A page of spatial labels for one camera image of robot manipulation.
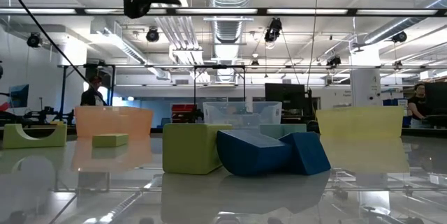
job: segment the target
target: person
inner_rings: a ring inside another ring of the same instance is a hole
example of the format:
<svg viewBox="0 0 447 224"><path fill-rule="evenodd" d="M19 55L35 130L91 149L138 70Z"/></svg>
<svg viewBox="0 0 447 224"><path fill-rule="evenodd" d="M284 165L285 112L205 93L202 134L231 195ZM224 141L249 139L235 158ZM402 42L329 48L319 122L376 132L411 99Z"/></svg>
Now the person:
<svg viewBox="0 0 447 224"><path fill-rule="evenodd" d="M425 105L425 85L417 84L414 86L415 95L408 99L408 107L411 110L411 128L429 128L423 123L427 116L427 106Z"/></svg>
<svg viewBox="0 0 447 224"><path fill-rule="evenodd" d="M105 104L102 100L103 95L98 91L99 87L103 84L103 79L100 76L93 76L89 79L89 82L91 84L90 88L86 90L84 93L82 93L81 96L81 106L105 106Z"/></svg>

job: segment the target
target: computer monitor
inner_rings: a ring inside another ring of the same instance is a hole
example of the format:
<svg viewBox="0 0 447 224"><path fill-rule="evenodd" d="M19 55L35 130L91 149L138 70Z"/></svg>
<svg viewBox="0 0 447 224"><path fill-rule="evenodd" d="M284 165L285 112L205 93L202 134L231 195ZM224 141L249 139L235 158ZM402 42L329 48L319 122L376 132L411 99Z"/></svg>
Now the computer monitor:
<svg viewBox="0 0 447 224"><path fill-rule="evenodd" d="M431 114L447 114L447 82L425 84L425 102Z"/></svg>
<svg viewBox="0 0 447 224"><path fill-rule="evenodd" d="M29 84L9 87L9 108L28 107Z"/></svg>
<svg viewBox="0 0 447 224"><path fill-rule="evenodd" d="M265 84L265 101L282 102L285 110L305 109L306 92L303 84Z"/></svg>

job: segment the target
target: green foam block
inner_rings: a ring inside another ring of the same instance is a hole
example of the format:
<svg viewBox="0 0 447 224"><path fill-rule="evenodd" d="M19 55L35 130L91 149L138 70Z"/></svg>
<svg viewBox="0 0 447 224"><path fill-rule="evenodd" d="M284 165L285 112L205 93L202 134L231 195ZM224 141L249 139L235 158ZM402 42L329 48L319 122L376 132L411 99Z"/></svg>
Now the green foam block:
<svg viewBox="0 0 447 224"><path fill-rule="evenodd" d="M261 124L261 134L280 139L290 133L306 133L306 124Z"/></svg>
<svg viewBox="0 0 447 224"><path fill-rule="evenodd" d="M128 134L101 134L93 136L93 147L119 147L127 144Z"/></svg>
<svg viewBox="0 0 447 224"><path fill-rule="evenodd" d="M3 148L63 147L67 142L67 125L57 125L54 132L41 139L28 136L21 124L6 124L3 132Z"/></svg>
<svg viewBox="0 0 447 224"><path fill-rule="evenodd" d="M163 128L163 170L208 174L222 165L216 148L218 130L226 124L166 124Z"/></svg>

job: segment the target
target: glass table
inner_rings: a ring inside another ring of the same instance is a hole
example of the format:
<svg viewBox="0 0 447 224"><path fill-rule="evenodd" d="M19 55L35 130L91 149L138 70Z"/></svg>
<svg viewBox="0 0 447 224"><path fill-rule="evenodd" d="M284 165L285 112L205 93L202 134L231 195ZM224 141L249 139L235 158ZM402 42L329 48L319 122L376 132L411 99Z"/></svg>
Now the glass table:
<svg viewBox="0 0 447 224"><path fill-rule="evenodd" d="M311 177L164 174L159 138L3 150L0 223L447 223L447 144L321 141L333 168Z"/></svg>

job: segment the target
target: clear plastic bin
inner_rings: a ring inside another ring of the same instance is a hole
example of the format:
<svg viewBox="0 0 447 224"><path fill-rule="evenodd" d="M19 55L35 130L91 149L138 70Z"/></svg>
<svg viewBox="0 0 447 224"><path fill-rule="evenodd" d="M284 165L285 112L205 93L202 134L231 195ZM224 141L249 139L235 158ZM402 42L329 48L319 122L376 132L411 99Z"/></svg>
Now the clear plastic bin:
<svg viewBox="0 0 447 224"><path fill-rule="evenodd" d="M281 102L204 102L206 124L230 124L235 129L257 129L281 123Z"/></svg>

